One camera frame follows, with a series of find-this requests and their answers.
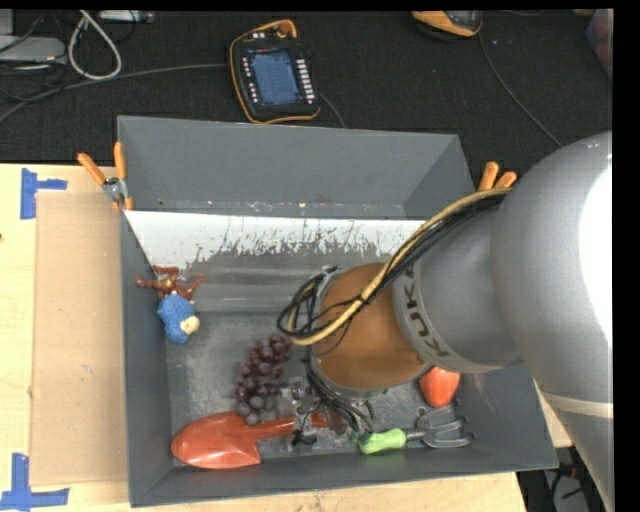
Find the black floor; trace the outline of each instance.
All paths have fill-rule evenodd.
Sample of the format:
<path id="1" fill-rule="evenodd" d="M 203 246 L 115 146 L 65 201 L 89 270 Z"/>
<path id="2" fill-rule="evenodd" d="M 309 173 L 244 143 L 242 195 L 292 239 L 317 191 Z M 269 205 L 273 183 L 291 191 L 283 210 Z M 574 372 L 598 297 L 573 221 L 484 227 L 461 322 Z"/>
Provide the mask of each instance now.
<path id="1" fill-rule="evenodd" d="M 600 493 L 575 448 L 556 450 L 560 466 L 518 474 L 527 512 L 605 512 Z"/>
<path id="2" fill-rule="evenodd" d="M 80 20 L 78 11 L 15 14 L 16 35 L 33 26 L 32 35 L 65 41 Z M 75 163 L 84 151 L 111 164 L 119 114 L 245 122 L 227 65 L 127 77 L 226 64 L 238 35 L 285 17 L 321 94 L 322 111 L 308 124 L 458 134 L 476 181 L 488 160 L 522 173 L 559 146 L 612 129 L 612 82 L 585 35 L 591 18 L 572 10 L 482 15 L 479 37 L 455 42 L 424 35 L 409 11 L 155 11 L 149 24 L 102 24 L 118 42 L 119 79 L 61 90 L 85 80 L 63 66 L 0 68 L 0 161 Z M 95 30 L 74 55 L 86 72 L 113 69 Z"/>

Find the black cable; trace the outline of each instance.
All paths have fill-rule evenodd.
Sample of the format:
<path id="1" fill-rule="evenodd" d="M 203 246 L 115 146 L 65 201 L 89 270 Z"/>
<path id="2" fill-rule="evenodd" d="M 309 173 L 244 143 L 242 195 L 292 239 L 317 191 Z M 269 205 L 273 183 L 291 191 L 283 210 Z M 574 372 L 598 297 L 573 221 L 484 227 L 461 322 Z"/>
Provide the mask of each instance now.
<path id="1" fill-rule="evenodd" d="M 338 109 L 333 105 L 333 103 L 331 103 L 329 101 L 329 98 L 327 98 L 324 94 L 319 93 L 318 96 L 320 96 L 320 98 L 322 98 L 322 100 L 329 105 L 329 108 L 331 110 L 333 110 L 333 113 L 336 115 L 336 117 L 338 118 L 338 121 L 340 122 L 340 126 L 342 126 L 342 128 L 346 128 L 347 125 L 344 122 L 344 119 L 342 119 L 342 116 L 340 115 L 340 112 L 338 112 Z"/>
<path id="2" fill-rule="evenodd" d="M 318 400 L 318 403 L 315 404 L 313 408 L 311 408 L 306 412 L 306 414 L 302 418 L 302 421 L 300 422 L 300 428 L 293 431 L 293 439 L 291 440 L 291 446 L 296 446 L 298 443 L 302 443 L 306 445 L 315 444 L 315 442 L 318 440 L 318 436 L 314 435 L 312 437 L 305 437 L 303 435 L 303 432 L 308 419 L 311 417 L 312 414 L 318 412 L 322 407 L 322 405 L 323 405 L 322 400 Z"/>
<path id="3" fill-rule="evenodd" d="M 371 424 L 372 418 L 367 418 L 367 416 L 359 411 L 356 407 L 353 407 L 349 401 L 345 398 L 342 398 L 333 390 L 331 390 L 324 382 L 322 382 L 311 370 L 311 360 L 309 357 L 306 357 L 302 360 L 305 365 L 307 372 L 307 380 L 309 385 L 313 388 L 316 395 L 320 398 L 320 402 L 327 407 L 333 409 L 339 416 L 349 424 L 349 426 L 355 431 L 360 433 L 360 424 L 358 422 L 358 418 L 365 422 L 366 427 L 369 431 L 373 430 L 373 425 Z M 371 406 L 367 400 L 364 401 L 367 406 L 367 411 L 371 412 Z"/>
<path id="4" fill-rule="evenodd" d="M 491 58 L 489 57 L 489 52 L 487 51 L 486 44 L 485 44 L 484 39 L 483 39 L 483 37 L 482 37 L 480 32 L 478 32 L 478 41 L 480 41 L 480 48 L 482 48 L 482 53 L 484 54 L 484 58 L 486 59 L 487 63 L 489 64 L 489 67 L 493 71 L 493 74 L 498 79 L 498 82 L 500 82 L 502 87 L 504 87 L 505 91 L 507 91 L 509 96 L 511 96 L 513 101 L 516 102 L 516 104 L 529 117 L 529 119 L 531 119 L 538 126 L 538 128 L 540 128 L 544 133 L 546 133 L 551 138 L 551 140 L 553 140 L 553 142 L 555 142 L 558 145 L 558 147 L 562 148 L 563 146 L 560 143 L 560 141 L 549 130 L 547 130 L 540 121 L 538 121 L 538 119 L 529 111 L 529 109 L 527 109 L 527 107 L 524 106 L 524 104 L 516 97 L 516 95 L 513 93 L 513 91 L 509 88 L 509 86 L 506 84 L 506 82 L 502 79 L 502 77 L 498 73 L 498 70 L 496 69 L 496 67 L 494 66 L 493 62 L 491 61 Z"/>
<path id="5" fill-rule="evenodd" d="M 396 253 L 389 260 L 389 268 L 391 268 L 391 270 L 387 271 L 387 273 L 382 277 L 380 283 L 373 290 L 372 294 L 367 298 L 367 300 L 363 300 L 362 297 L 356 295 L 345 301 L 332 304 L 316 315 L 308 314 L 307 322 L 302 326 L 298 326 L 298 313 L 300 309 L 305 304 L 307 305 L 307 310 L 311 309 L 308 305 L 309 301 L 315 304 L 318 298 L 317 294 L 319 291 L 319 287 L 323 283 L 326 274 L 317 274 L 313 276 L 298 289 L 289 304 L 281 311 L 277 319 L 278 328 L 287 336 L 314 336 L 326 328 L 326 325 L 320 326 L 317 323 L 318 320 L 324 317 L 329 311 L 338 306 L 350 306 L 359 300 L 361 302 L 361 305 L 353 313 L 347 323 L 345 323 L 345 325 L 342 327 L 344 328 L 344 331 L 338 342 L 332 348 L 328 349 L 325 353 L 316 354 L 316 356 L 326 355 L 327 353 L 337 348 L 337 346 L 344 339 L 348 324 L 351 322 L 351 320 L 355 318 L 355 316 L 358 315 L 364 307 L 370 304 L 380 293 L 382 293 L 382 291 L 384 291 L 393 281 L 395 281 L 400 275 L 402 275 L 406 271 L 406 269 L 409 268 L 409 266 L 413 265 L 413 263 L 418 258 L 420 258 L 430 247 L 432 247 L 438 240 L 449 233 L 450 230 L 455 226 L 464 221 L 467 221 L 472 216 L 481 211 L 484 211 L 487 208 L 494 207 L 498 202 L 502 201 L 503 198 L 504 196 L 494 196 L 484 198 L 481 201 L 466 205 L 458 210 L 455 210 L 446 218 L 441 219 L 439 222 L 433 224 L 426 231 L 416 232 L 412 234 L 400 247 L 400 249 L 402 249 L 402 247 L 413 244 L 411 249 L 403 254 L 402 261 L 398 263 L 396 263 L 395 260 L 399 257 L 398 253 L 400 252 L 400 249 L 396 251 Z M 286 320 L 290 318 L 292 313 L 294 314 L 293 330 L 288 328 L 288 324 L 285 324 Z"/>
<path id="6" fill-rule="evenodd" d="M 19 101 L 30 101 L 34 95 L 59 88 L 68 72 L 67 66 L 57 63 L 42 64 L 42 66 L 34 64 L 30 69 L 25 67 L 25 64 L 11 62 L 0 64 L 0 77 L 19 79 L 19 89 L 22 91 L 22 94 L 17 94 L 8 89 L 0 88 L 0 94 L 7 98 L 1 100 L 0 105 Z M 36 92 L 27 93 L 25 90 L 27 85 L 35 85 L 37 87 Z"/>
<path id="7" fill-rule="evenodd" d="M 140 23 L 136 19 L 133 10 L 132 9 L 127 9 L 127 10 L 131 13 L 131 21 L 127 21 L 126 23 L 131 23 L 131 30 L 123 38 L 118 39 L 117 41 L 114 41 L 115 44 L 122 44 L 125 41 L 128 41 L 129 39 L 131 39 L 133 37 L 133 34 L 136 33 L 136 28 L 137 28 L 138 24 Z"/>
<path id="8" fill-rule="evenodd" d="M 78 83 L 75 83 L 75 84 L 64 85 L 64 86 L 59 87 L 59 88 L 57 88 L 57 89 L 55 89 L 53 91 L 46 91 L 46 92 L 43 92 L 43 93 L 40 93 L 40 94 L 36 94 L 36 95 L 32 96 L 31 98 L 29 98 L 28 100 L 20 102 L 19 104 L 17 104 L 13 108 L 9 109 L 7 112 L 2 114 L 2 116 L 0 116 L 0 124 L 2 124 L 9 117 L 11 117 L 13 114 L 18 112 L 22 108 L 26 107 L 30 103 L 34 103 L 34 102 L 37 102 L 37 101 L 42 101 L 42 100 L 44 100 L 46 98 L 49 98 L 50 96 L 54 96 L 54 95 L 59 94 L 61 92 L 71 91 L 71 90 L 79 89 L 81 87 L 85 87 L 85 86 L 89 86 L 89 85 L 104 84 L 106 82 L 111 82 L 113 80 L 121 80 L 121 79 L 124 79 L 124 78 L 137 78 L 137 77 L 141 77 L 141 76 L 154 75 L 154 74 L 159 74 L 159 73 L 170 73 L 170 72 L 174 72 L 174 71 L 186 71 L 186 70 L 190 70 L 190 69 L 228 68 L 228 67 L 229 67 L 228 64 L 221 64 L 221 63 L 215 63 L 215 64 L 192 64 L 192 65 L 186 65 L 186 66 L 176 66 L 176 67 L 171 67 L 171 68 L 148 69 L 146 71 L 136 71 L 136 72 L 133 72 L 133 73 L 124 73 L 124 74 L 120 74 L 120 75 L 117 75 L 117 76 L 114 76 L 114 77 L 111 77 L 111 78 L 105 78 L 105 79 L 102 79 L 102 80 L 84 80 L 82 82 L 78 82 Z"/>
<path id="9" fill-rule="evenodd" d="M 0 48 L 0 54 L 6 52 L 7 50 L 10 50 L 11 48 L 14 48 L 14 47 L 18 46 L 19 44 L 24 43 L 31 36 L 31 34 L 33 34 L 33 31 L 38 26 L 38 23 L 40 23 L 40 21 L 42 21 L 42 18 L 44 17 L 44 13 L 45 12 L 46 12 L 46 9 L 43 9 L 42 12 L 35 19 L 35 21 L 33 23 L 31 23 L 29 29 L 27 30 L 27 32 L 24 35 L 20 36 L 18 39 L 13 40 L 9 44 L 7 44 L 7 45 L 3 46 L 2 48 Z"/>
<path id="10" fill-rule="evenodd" d="M 58 27 L 58 33 L 60 34 L 60 40 L 64 43 L 64 53 L 65 55 L 67 54 L 67 34 L 65 34 L 64 32 L 64 27 L 62 26 L 62 23 L 60 22 L 60 20 L 58 19 L 58 15 L 56 14 L 62 14 L 62 11 L 60 11 L 59 9 L 54 10 L 51 13 L 51 17 L 53 18 L 53 21 L 56 22 L 56 26 Z"/>

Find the blue tape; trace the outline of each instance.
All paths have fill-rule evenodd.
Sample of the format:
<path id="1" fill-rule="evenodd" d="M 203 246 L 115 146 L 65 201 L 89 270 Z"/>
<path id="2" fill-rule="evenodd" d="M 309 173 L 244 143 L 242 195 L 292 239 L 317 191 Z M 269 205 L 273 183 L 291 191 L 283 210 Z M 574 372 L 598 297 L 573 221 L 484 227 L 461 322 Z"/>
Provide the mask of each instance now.
<path id="1" fill-rule="evenodd" d="M 20 218 L 33 219 L 36 216 L 36 192 L 41 189 L 66 190 L 65 180 L 48 179 L 38 181 L 38 175 L 22 168 L 22 194 L 20 196 Z"/>
<path id="2" fill-rule="evenodd" d="M 11 462 L 11 490 L 2 492 L 0 510 L 30 512 L 32 507 L 55 507 L 67 504 L 68 488 L 51 492 L 31 492 L 29 457 L 14 453 Z"/>

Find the cardboard sheet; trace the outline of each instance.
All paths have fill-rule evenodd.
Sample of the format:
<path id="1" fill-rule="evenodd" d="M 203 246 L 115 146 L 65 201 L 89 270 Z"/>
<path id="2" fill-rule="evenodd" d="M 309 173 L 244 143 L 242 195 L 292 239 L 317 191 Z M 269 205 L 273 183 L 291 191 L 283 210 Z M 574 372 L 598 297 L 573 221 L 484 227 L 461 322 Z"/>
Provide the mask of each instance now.
<path id="1" fill-rule="evenodd" d="M 126 481 L 119 214 L 38 194 L 31 484 Z"/>

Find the green handle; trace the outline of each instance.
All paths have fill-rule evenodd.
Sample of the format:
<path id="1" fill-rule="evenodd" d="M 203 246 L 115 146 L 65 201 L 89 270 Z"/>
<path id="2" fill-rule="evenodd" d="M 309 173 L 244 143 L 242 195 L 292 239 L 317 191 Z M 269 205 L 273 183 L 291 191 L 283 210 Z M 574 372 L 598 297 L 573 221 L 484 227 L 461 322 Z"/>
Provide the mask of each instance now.
<path id="1" fill-rule="evenodd" d="M 386 432 L 365 434 L 360 436 L 358 446 L 365 455 L 382 450 L 402 448 L 407 444 L 407 434 L 401 428 L 392 428 Z"/>

